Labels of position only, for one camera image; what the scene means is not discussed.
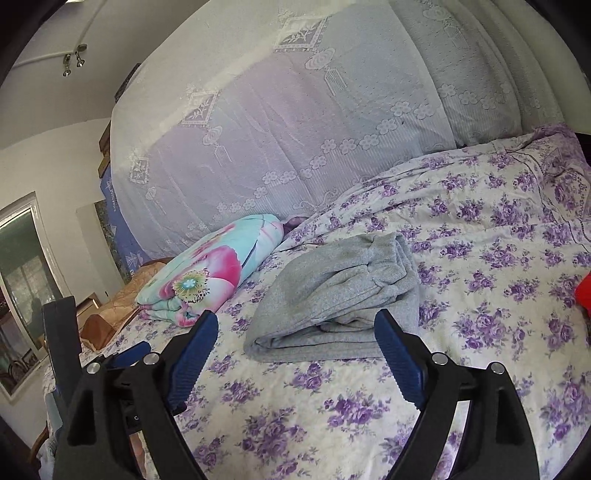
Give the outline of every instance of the white wall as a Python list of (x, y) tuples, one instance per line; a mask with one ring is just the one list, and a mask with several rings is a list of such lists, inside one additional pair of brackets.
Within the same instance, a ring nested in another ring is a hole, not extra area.
[[(115, 92), (205, 0), (85, 0), (65, 4), (33, 36), (0, 86), (0, 148), (50, 128), (111, 115)], [(63, 52), (81, 41), (85, 64), (64, 78)]]
[[(123, 285), (115, 263), (91, 255), (76, 211), (104, 199), (97, 168), (102, 159), (98, 141), (109, 119), (49, 130), (0, 150), (0, 209), (35, 192), (47, 240), (76, 301), (96, 293), (101, 301)], [(111, 274), (106, 274), (106, 265)], [(42, 372), (35, 372), (19, 399), (10, 405), (0, 394), (0, 415), (25, 443), (41, 433), (46, 413), (41, 393)]]
[(47, 421), (43, 400), (43, 373), (48, 364), (49, 360), (46, 359), (30, 373), (12, 404), (0, 394), (0, 416), (29, 447), (33, 446)]

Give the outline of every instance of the floral bedsheet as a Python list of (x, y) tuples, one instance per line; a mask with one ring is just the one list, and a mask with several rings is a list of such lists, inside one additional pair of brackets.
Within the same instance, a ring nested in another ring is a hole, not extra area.
[[(385, 477), (418, 412), (382, 359), (259, 364), (242, 345), (287, 262), (318, 244), (392, 231), (416, 255), (421, 337), (461, 364), (506, 365), (541, 477), (553, 478), (591, 425), (587, 322), (573, 298), (591, 267), (590, 180), (574, 134), (558, 125), (411, 160), (293, 230), (218, 311), (218, 342), (177, 417), (208, 478)], [(141, 340), (160, 351), (184, 331), (135, 319), (107, 353)], [(47, 390), (52, 383), (48, 372)], [(461, 404), (437, 479), (447, 478), (466, 413)]]

